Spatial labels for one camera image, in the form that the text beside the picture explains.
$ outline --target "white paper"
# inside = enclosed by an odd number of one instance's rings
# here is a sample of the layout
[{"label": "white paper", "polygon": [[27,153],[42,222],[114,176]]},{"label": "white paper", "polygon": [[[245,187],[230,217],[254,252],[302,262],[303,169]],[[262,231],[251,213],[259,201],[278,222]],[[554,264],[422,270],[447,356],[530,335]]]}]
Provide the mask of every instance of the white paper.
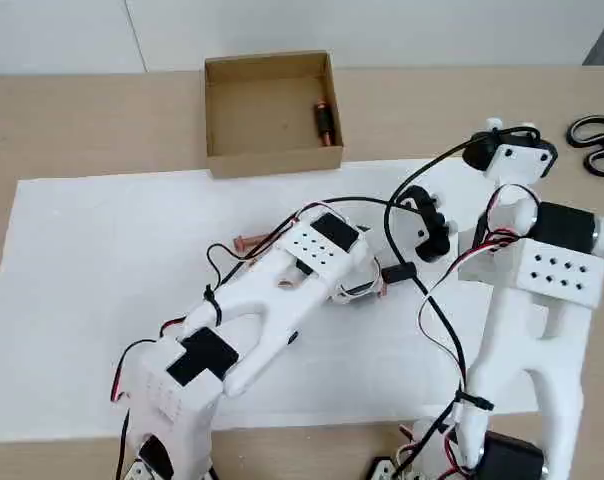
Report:
[{"label": "white paper", "polygon": [[[0,441],[119,434],[124,409],[109,403],[126,345],[201,301],[214,281],[204,252],[238,234],[270,231],[304,204],[341,195],[388,198],[422,162],[348,163],[340,170],[213,180],[206,171],[41,179],[18,184],[0,267]],[[420,181],[443,213],[469,228],[492,185],[450,160]],[[378,205],[339,204],[374,229]],[[223,272],[232,265],[215,252]],[[432,284],[448,262],[418,262]],[[451,279],[437,298],[470,363],[490,290]],[[456,387],[454,365],[420,336],[411,283],[380,300],[327,303],[245,395],[224,400],[217,428],[312,425],[437,414]],[[428,329],[445,338],[430,315]],[[135,350],[124,366],[126,388]],[[536,408],[518,378],[499,410]]]}]

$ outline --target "perforated panel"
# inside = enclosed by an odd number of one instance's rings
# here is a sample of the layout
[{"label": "perforated panel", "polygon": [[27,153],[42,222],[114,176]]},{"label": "perforated panel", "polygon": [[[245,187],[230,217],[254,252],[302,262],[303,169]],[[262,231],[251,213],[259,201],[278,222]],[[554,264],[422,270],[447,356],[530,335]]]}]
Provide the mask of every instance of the perforated panel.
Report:
[{"label": "perforated panel", "polygon": [[513,261],[519,263],[513,278],[515,286],[597,307],[604,281],[604,259],[530,239],[520,240],[512,248],[510,253],[506,249],[497,255],[513,255]]},{"label": "perforated panel", "polygon": [[347,252],[306,223],[288,232],[279,245],[329,280],[341,276],[350,264]]}]

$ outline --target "white wall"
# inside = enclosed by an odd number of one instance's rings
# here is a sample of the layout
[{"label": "white wall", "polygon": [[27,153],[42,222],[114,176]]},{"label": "white wall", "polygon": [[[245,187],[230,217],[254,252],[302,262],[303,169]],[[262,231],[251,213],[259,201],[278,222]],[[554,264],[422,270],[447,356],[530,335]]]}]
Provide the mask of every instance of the white wall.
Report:
[{"label": "white wall", "polygon": [[0,0],[0,73],[144,71],[118,0]]},{"label": "white wall", "polygon": [[[0,73],[138,72],[125,0],[0,0]],[[580,64],[604,0],[127,0],[149,70],[328,49],[353,65]]]},{"label": "white wall", "polygon": [[150,69],[329,49],[336,65],[581,64],[604,0],[128,0]]}]

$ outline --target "cable tie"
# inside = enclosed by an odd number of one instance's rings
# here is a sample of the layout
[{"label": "cable tie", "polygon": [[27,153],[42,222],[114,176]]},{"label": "cable tie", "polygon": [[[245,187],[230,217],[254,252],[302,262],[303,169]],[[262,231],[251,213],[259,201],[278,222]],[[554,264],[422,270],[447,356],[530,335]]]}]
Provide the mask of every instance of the cable tie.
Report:
[{"label": "cable tie", "polygon": [[219,327],[222,325],[222,309],[220,308],[220,304],[215,299],[215,293],[211,289],[211,285],[208,284],[204,289],[204,294],[202,295],[204,300],[209,302],[215,308],[215,326]]},{"label": "cable tie", "polygon": [[476,397],[475,395],[469,395],[468,393],[463,392],[462,390],[458,390],[457,392],[455,392],[455,400],[456,402],[469,402],[480,410],[486,410],[488,412],[493,411],[493,409],[495,408],[495,405],[489,402],[486,398]]}]

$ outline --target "black wire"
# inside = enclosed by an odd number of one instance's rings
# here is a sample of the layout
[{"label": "black wire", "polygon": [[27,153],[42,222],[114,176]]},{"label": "black wire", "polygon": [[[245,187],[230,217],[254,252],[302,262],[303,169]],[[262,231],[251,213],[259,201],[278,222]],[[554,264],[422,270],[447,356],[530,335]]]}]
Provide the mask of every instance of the black wire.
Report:
[{"label": "black wire", "polygon": [[115,480],[122,478],[122,467],[124,466],[124,450],[126,447],[126,432],[129,429],[129,417],[131,411],[126,411],[124,422],[122,423],[122,433],[120,433],[120,453],[118,454],[118,467],[115,470]]},{"label": "black wire", "polygon": [[[387,203],[387,205],[384,209],[384,234],[389,243],[389,246],[391,247],[391,250],[393,251],[393,253],[395,254],[396,258],[398,259],[398,261],[400,262],[401,265],[407,265],[407,261],[402,256],[402,253],[400,252],[397,244],[395,243],[395,240],[393,239],[393,234],[391,233],[391,227],[390,227],[390,216],[391,216],[391,205],[393,205],[393,203],[396,202],[397,198],[402,194],[403,190],[411,182],[413,182],[416,178],[418,178],[420,175],[422,175],[424,172],[426,172],[430,168],[436,166],[438,163],[442,162],[443,160],[450,157],[451,155],[459,152],[460,150],[463,150],[471,145],[474,145],[475,143],[481,142],[491,135],[500,136],[500,135],[516,133],[516,132],[532,133],[533,135],[535,135],[536,139],[538,139],[538,140],[540,139],[539,130],[537,130],[536,128],[533,128],[533,127],[526,127],[526,126],[507,128],[504,130],[494,130],[492,132],[486,132],[485,135],[476,135],[474,138],[471,138],[470,140],[467,140],[466,142],[463,142],[463,143],[451,148],[450,150],[444,152],[442,155],[439,155],[438,157],[434,158],[427,164],[423,165],[421,168],[419,168],[418,170],[413,172],[411,175],[409,175],[409,177],[406,180],[404,180],[400,184],[400,186],[393,192],[393,194],[391,195],[391,198],[389,198],[389,202]],[[415,284],[417,285],[417,287],[420,289],[420,291],[422,291],[422,293],[424,295],[428,294],[428,289],[417,276],[414,276],[413,280],[414,280]],[[440,321],[444,325],[444,328],[446,328],[447,333],[451,337],[453,344],[455,345],[455,350],[456,350],[456,354],[458,357],[458,364],[460,366],[460,370],[463,372],[463,376],[466,381],[466,360],[464,358],[464,349],[462,348],[462,343],[460,342],[460,339],[457,336],[455,329],[451,325],[451,322],[449,322],[449,320],[446,318],[446,315],[444,314],[444,312],[442,311],[440,306],[437,304],[437,302],[433,299],[433,297],[429,297],[429,304],[435,310],[436,314],[440,318]],[[420,452],[424,449],[427,442],[431,439],[431,437],[433,436],[435,431],[440,427],[440,425],[442,425],[444,423],[446,418],[449,416],[449,414],[451,413],[451,411],[453,409],[454,403],[455,403],[455,399],[453,401],[451,401],[451,403],[449,403],[449,405],[442,411],[440,416],[433,422],[433,424],[429,427],[429,429],[427,430],[424,437],[422,437],[422,439],[415,446],[415,448],[413,448],[411,450],[410,455],[406,458],[406,460],[404,460],[404,462],[402,462],[402,464],[393,473],[393,476],[392,476],[393,479],[397,479],[400,476],[400,474],[409,465],[411,465],[413,463],[413,461],[417,458],[417,456],[420,454]]]},{"label": "black wire", "polygon": [[126,347],[124,349],[124,352],[122,352],[122,355],[120,356],[120,360],[118,361],[118,366],[115,368],[115,375],[113,376],[113,383],[111,384],[111,401],[116,401],[117,398],[115,397],[115,390],[118,387],[118,382],[120,381],[120,375],[122,374],[122,366],[124,365],[124,359],[127,355],[127,353],[129,353],[129,351],[137,346],[140,345],[141,343],[155,343],[155,340],[151,340],[150,338],[143,338],[141,340],[136,340],[135,342],[133,342],[132,344],[130,344],[128,347]]},{"label": "black wire", "polygon": [[436,418],[435,422],[433,422],[431,424],[431,426],[426,431],[424,436],[420,439],[420,441],[417,443],[417,445],[411,449],[411,453],[409,453],[409,456],[406,457],[406,459],[402,462],[402,464],[395,470],[395,472],[393,472],[393,475],[391,476],[392,479],[399,478],[399,476],[402,474],[402,472],[404,470],[406,470],[406,468],[413,463],[413,461],[417,458],[417,456],[424,449],[424,447],[426,446],[428,441],[431,439],[433,434],[436,432],[438,427],[441,424],[443,424],[444,421],[446,420],[446,418],[451,414],[454,403],[455,403],[455,400],[451,401],[451,403],[449,403],[446,406],[446,408],[444,410],[442,410],[442,413],[440,414],[440,416],[438,418]]},{"label": "black wire", "polygon": [[[413,281],[423,295],[427,295],[429,293],[428,288],[426,288],[424,283],[422,283],[422,280],[420,280],[417,275],[413,277]],[[436,302],[433,297],[429,297],[428,301],[437,316],[440,318],[440,321],[442,322],[442,325],[444,325],[449,337],[451,337],[451,340],[453,341],[453,346],[455,347],[455,352],[458,357],[458,365],[460,366],[460,372],[462,374],[462,380],[464,384],[466,384],[466,359],[464,358],[464,349],[462,348],[460,337],[458,337],[457,333],[455,333],[453,325],[451,325],[451,322],[440,308],[440,305],[438,305],[438,302]]]},{"label": "black wire", "polygon": [[[395,191],[391,195],[391,198],[389,198],[389,201],[387,202],[386,207],[384,209],[384,235],[386,236],[387,242],[389,243],[389,247],[391,247],[393,254],[395,255],[395,257],[397,258],[398,262],[401,265],[406,266],[407,261],[404,258],[404,256],[402,255],[402,253],[400,252],[400,249],[398,248],[397,244],[395,243],[395,240],[393,239],[393,234],[391,233],[390,217],[391,217],[391,205],[393,205],[393,203],[395,203],[397,201],[397,198],[402,194],[404,189],[411,182],[413,182],[420,175],[422,175],[424,172],[433,168],[438,163],[449,158],[451,155],[459,152],[460,150],[463,150],[471,145],[474,145],[483,140],[486,140],[486,138],[490,137],[491,135],[500,136],[500,135],[505,135],[505,134],[510,134],[510,133],[518,133],[518,132],[532,133],[533,135],[535,135],[535,137],[538,140],[540,139],[540,131],[536,128],[527,127],[527,126],[507,128],[504,130],[494,130],[492,132],[486,132],[484,135],[476,135],[475,137],[471,138],[470,140],[467,140],[466,142],[462,142],[461,144],[447,150],[442,155],[439,155],[438,157],[434,158],[427,164],[423,165],[422,167],[417,169],[415,172],[413,172],[411,175],[409,175],[409,177],[406,178],[406,180],[404,180],[400,184],[400,186],[395,189]],[[417,285],[417,287],[422,291],[422,293],[426,295],[428,293],[428,290],[424,286],[424,283],[422,283],[422,281],[417,276],[415,276],[413,278],[413,280],[415,281],[415,284]],[[464,351],[462,349],[462,344],[460,342],[460,339],[458,338],[457,334],[455,333],[455,330],[453,329],[451,322],[449,322],[449,320],[446,318],[446,315],[444,314],[444,312],[442,311],[442,309],[440,308],[440,306],[438,305],[438,303],[435,301],[435,299],[433,297],[429,297],[429,304],[431,305],[431,307],[433,308],[433,310],[435,311],[437,316],[440,318],[440,321],[444,325],[444,328],[446,328],[449,336],[451,337],[451,340],[453,341],[453,344],[455,346],[460,370],[462,372],[464,372],[463,374],[465,375],[466,374],[466,361],[464,358]]]},{"label": "black wire", "polygon": [[[339,202],[368,202],[368,203],[375,203],[378,205],[387,205],[389,208],[398,208],[400,210],[404,210],[407,212],[412,212],[412,213],[419,213],[419,210],[412,208],[408,205],[401,205],[399,203],[396,203],[394,205],[390,205],[389,206],[389,202],[386,200],[382,200],[381,198],[374,198],[374,197],[367,197],[367,196],[362,196],[362,195],[351,195],[351,196],[345,196],[345,197],[334,197],[334,198],[328,198],[326,200],[322,200],[323,203],[339,203]],[[295,213],[292,213],[291,215],[289,215],[282,223],[280,223],[280,225],[278,225],[277,227],[275,227],[275,229],[269,233],[260,243],[258,243],[255,247],[253,247],[249,253],[246,254],[246,256],[244,258],[251,258],[251,256],[254,256],[256,254],[256,252],[260,252],[260,249],[262,247],[264,247],[265,245],[269,245],[270,242],[279,234],[279,232],[281,230],[283,230],[291,220],[293,220],[293,217],[295,217]],[[238,270],[240,270],[240,268],[242,268],[243,262],[238,262],[230,271],[229,273],[226,274],[226,276],[220,280],[217,284],[217,286],[215,287],[215,289],[217,289],[220,285],[224,285],[225,283],[227,283],[229,280],[231,280],[231,278],[233,278],[233,276],[238,272]],[[219,269],[216,266],[213,266],[214,270],[216,270],[217,272],[219,272]]]}]

